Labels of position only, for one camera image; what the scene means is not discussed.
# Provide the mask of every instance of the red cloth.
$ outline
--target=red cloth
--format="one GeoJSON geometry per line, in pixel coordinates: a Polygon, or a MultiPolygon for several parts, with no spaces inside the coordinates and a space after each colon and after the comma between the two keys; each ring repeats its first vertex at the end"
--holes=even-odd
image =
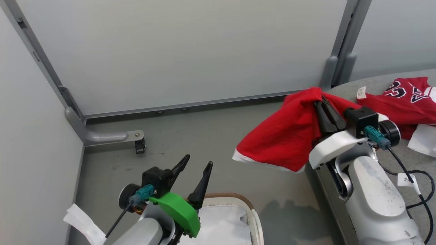
{"type": "Polygon", "coordinates": [[[397,78],[383,94],[366,94],[357,102],[388,116],[409,140],[418,124],[436,123],[436,103],[424,94],[428,87],[427,77],[397,78]]]}
{"type": "Polygon", "coordinates": [[[312,142],[321,137],[314,102],[323,95],[342,115],[346,108],[360,108],[348,100],[310,88],[288,95],[280,110],[259,124],[236,147],[258,163],[297,172],[309,159],[312,142]]]}

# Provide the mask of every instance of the white label tag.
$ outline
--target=white label tag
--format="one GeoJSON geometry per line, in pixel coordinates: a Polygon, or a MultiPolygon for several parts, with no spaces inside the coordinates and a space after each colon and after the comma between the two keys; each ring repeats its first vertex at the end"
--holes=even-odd
{"type": "MultiPolygon", "coordinates": [[[[413,182],[416,182],[415,176],[413,174],[410,175],[412,177],[413,182]]],[[[398,173],[398,186],[410,186],[413,187],[413,183],[410,182],[409,178],[405,173],[398,173]]]]}
{"type": "Polygon", "coordinates": [[[358,99],[364,99],[366,98],[366,94],[365,94],[365,90],[366,90],[366,86],[365,87],[361,87],[357,90],[357,98],[358,99]]]}

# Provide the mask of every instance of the gray tabletop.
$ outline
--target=gray tabletop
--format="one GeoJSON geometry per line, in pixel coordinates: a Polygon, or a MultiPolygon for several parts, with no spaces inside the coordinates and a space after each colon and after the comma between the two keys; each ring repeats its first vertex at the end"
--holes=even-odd
{"type": "MultiPolygon", "coordinates": [[[[411,78],[411,77],[428,77],[428,84],[431,86],[436,86],[436,69],[425,70],[425,71],[414,71],[405,72],[397,74],[383,75],[373,78],[366,78],[362,80],[357,80],[354,82],[349,82],[341,86],[335,87],[328,91],[330,94],[348,99],[350,101],[356,102],[357,90],[363,86],[366,86],[366,92],[373,95],[382,94],[389,85],[394,81],[395,78],[411,78]]],[[[407,148],[408,140],[401,140],[398,146],[393,147],[393,150],[397,153],[400,159],[403,161],[404,165],[408,170],[423,170],[428,172],[431,176],[436,178],[436,158],[418,153],[407,148]]],[[[401,168],[394,159],[394,157],[388,151],[377,151],[377,156],[380,163],[394,172],[401,172],[401,168]]],[[[419,189],[423,194],[424,198],[428,196],[431,191],[431,185],[429,179],[423,174],[415,174],[416,179],[419,184],[419,189]]],[[[396,185],[396,176],[389,176],[392,182],[396,185]]],[[[419,197],[414,192],[413,188],[409,187],[398,187],[399,192],[404,198],[406,205],[414,204],[419,202],[419,197]]],[[[436,197],[432,198],[428,205],[434,216],[436,216],[436,197]]],[[[429,218],[424,207],[418,206],[409,209],[410,214],[418,225],[421,237],[425,239],[429,232],[429,218]]],[[[428,244],[436,244],[436,234],[433,234],[432,239],[428,244]]]]}

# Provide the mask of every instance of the black cable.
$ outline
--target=black cable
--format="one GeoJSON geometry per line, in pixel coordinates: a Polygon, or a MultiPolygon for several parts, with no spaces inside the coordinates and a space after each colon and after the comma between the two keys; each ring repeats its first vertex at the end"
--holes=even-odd
{"type": "Polygon", "coordinates": [[[409,181],[413,184],[414,181],[412,179],[412,177],[410,176],[409,172],[407,171],[406,167],[404,166],[403,162],[400,160],[400,158],[397,156],[397,154],[395,154],[395,152],[392,150],[391,147],[388,147],[388,150],[391,152],[391,154],[394,156],[394,158],[397,160],[398,164],[400,164],[400,167],[403,169],[404,173],[407,175],[407,177],[409,178],[409,181]]]}
{"type": "MultiPolygon", "coordinates": [[[[395,175],[395,176],[398,175],[398,173],[394,173],[394,172],[390,171],[389,169],[383,167],[382,164],[381,164],[380,162],[378,162],[378,164],[380,164],[381,168],[382,168],[386,173],[391,174],[391,175],[395,175]]],[[[429,194],[428,197],[426,198],[426,202],[428,202],[428,201],[433,197],[433,195],[434,195],[434,193],[435,193],[435,181],[433,180],[432,176],[431,176],[429,173],[427,173],[426,171],[422,171],[422,170],[411,170],[411,171],[408,171],[408,173],[409,173],[409,174],[415,174],[415,173],[425,174],[425,175],[430,179],[430,183],[431,183],[432,191],[430,192],[430,194],[429,194]]],[[[421,201],[420,201],[419,203],[415,203],[415,204],[409,205],[409,206],[407,206],[406,208],[407,208],[407,209],[409,209],[409,208],[414,208],[414,207],[417,207],[417,206],[419,206],[419,205],[422,205],[422,202],[421,202],[421,201]]]]}
{"type": "Polygon", "coordinates": [[[429,219],[430,219],[430,230],[429,230],[429,234],[427,235],[426,240],[424,241],[424,244],[427,244],[430,240],[430,237],[432,237],[432,233],[433,233],[433,216],[432,216],[432,212],[430,211],[429,206],[427,205],[427,202],[424,200],[424,197],[422,197],[422,194],[418,195],[419,198],[421,199],[422,204],[424,205],[424,207],[426,208],[426,211],[429,215],[429,219]]]}
{"type": "MultiPolygon", "coordinates": [[[[394,156],[394,158],[397,160],[398,164],[400,164],[400,167],[403,169],[404,173],[407,175],[407,177],[409,178],[409,181],[413,184],[414,181],[412,179],[412,177],[409,174],[409,171],[407,171],[406,167],[404,166],[403,162],[400,160],[400,158],[397,156],[397,154],[395,154],[395,152],[392,150],[391,147],[388,147],[389,152],[394,156]]],[[[429,220],[430,220],[430,230],[429,233],[424,241],[424,244],[427,244],[432,236],[433,233],[433,216],[432,216],[432,212],[430,211],[429,206],[427,205],[427,202],[425,201],[424,197],[422,196],[422,194],[418,194],[419,198],[421,199],[422,204],[424,205],[427,214],[429,216],[429,220]]]]}
{"type": "Polygon", "coordinates": [[[123,212],[119,215],[118,219],[116,219],[115,223],[113,223],[112,227],[109,229],[108,233],[106,234],[106,238],[112,233],[113,229],[116,227],[118,222],[121,220],[121,218],[126,214],[127,210],[133,205],[133,201],[130,201],[129,205],[123,210],[123,212]]]}
{"type": "MultiPolygon", "coordinates": [[[[432,185],[432,191],[430,192],[430,194],[426,198],[426,202],[428,202],[433,197],[433,194],[435,193],[435,181],[433,180],[431,175],[429,173],[427,173],[426,171],[412,170],[412,171],[409,171],[409,173],[411,173],[411,174],[414,174],[414,173],[425,174],[430,179],[430,182],[431,182],[431,185],[432,185]]],[[[421,201],[419,203],[415,203],[415,204],[409,205],[406,208],[414,208],[414,207],[417,207],[417,206],[422,205],[422,204],[423,204],[423,202],[421,201]]]]}

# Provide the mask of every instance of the white cloth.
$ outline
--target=white cloth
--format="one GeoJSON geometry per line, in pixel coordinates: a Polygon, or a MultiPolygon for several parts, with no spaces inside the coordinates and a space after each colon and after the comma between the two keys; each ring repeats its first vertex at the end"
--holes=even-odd
{"type": "Polygon", "coordinates": [[[105,233],[76,204],[67,210],[64,221],[85,235],[91,245],[102,245],[106,241],[105,233]]]}
{"type": "Polygon", "coordinates": [[[197,238],[182,236],[180,245],[251,245],[247,213],[234,205],[203,207],[199,210],[201,228],[197,238]]]}
{"type": "MultiPolygon", "coordinates": [[[[424,92],[436,103],[436,87],[429,87],[424,92]]],[[[419,124],[413,132],[408,148],[436,157],[436,125],[419,124]]]]}

